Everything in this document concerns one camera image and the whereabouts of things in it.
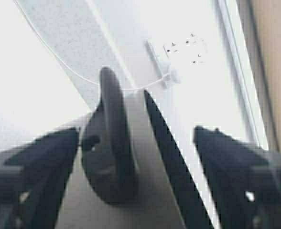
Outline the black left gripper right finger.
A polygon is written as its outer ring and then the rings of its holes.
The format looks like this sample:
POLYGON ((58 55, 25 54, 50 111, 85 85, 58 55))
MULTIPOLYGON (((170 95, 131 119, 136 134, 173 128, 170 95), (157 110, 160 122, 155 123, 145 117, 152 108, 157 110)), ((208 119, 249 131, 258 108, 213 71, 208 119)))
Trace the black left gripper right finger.
POLYGON ((222 228, 281 229, 281 153, 200 125, 193 142, 222 228))

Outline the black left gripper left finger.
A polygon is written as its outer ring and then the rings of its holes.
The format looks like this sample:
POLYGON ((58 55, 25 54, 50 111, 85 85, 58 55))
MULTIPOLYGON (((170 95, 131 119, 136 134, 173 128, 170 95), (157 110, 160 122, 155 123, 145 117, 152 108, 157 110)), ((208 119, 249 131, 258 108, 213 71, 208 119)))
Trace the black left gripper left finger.
POLYGON ((75 127, 0 152, 0 229, 53 229, 79 143, 75 127))

